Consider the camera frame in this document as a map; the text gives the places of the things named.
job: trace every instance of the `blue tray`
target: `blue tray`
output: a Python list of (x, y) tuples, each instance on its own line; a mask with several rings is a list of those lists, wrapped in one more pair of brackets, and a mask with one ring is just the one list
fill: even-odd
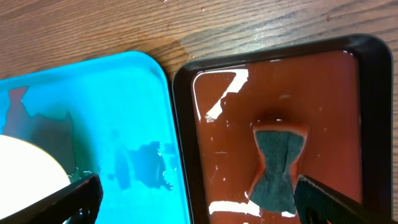
[(148, 55), (2, 80), (0, 125), (50, 153), (71, 181), (99, 174), (96, 223), (190, 223), (167, 81)]

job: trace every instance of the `brown liquid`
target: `brown liquid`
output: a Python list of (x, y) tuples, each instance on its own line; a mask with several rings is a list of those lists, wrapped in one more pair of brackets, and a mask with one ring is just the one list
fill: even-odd
[(211, 223), (300, 223), (297, 215), (246, 205), (259, 166), (252, 126), (261, 121), (308, 125), (298, 173), (362, 201), (352, 55), (335, 51), (205, 71), (192, 90)]

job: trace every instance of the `tray rim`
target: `tray rim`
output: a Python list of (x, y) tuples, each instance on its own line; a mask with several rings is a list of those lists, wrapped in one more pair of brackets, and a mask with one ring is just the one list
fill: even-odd
[[(196, 60), (180, 67), (172, 82), (172, 104), (192, 223), (210, 223), (190, 90), (192, 78), (204, 70), (334, 50), (345, 50), (358, 59), (364, 208), (392, 218), (392, 53), (388, 45), (376, 36), (351, 34)], [(196, 177), (190, 179), (188, 176), (192, 174)]]

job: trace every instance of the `wooden table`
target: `wooden table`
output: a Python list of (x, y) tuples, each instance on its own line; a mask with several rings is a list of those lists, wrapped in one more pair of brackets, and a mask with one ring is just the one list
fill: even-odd
[[(398, 67), (398, 0), (0, 0), (0, 78), (141, 50), (172, 79), (190, 60), (358, 32), (386, 41)], [(397, 91), (395, 79), (394, 114)]]

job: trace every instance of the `sponge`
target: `sponge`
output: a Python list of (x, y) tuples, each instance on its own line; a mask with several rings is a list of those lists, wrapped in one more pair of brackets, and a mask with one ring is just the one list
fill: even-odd
[(294, 188), (298, 160), (308, 136), (307, 126), (258, 124), (253, 133), (260, 166), (248, 192), (250, 200), (270, 212), (295, 214)]

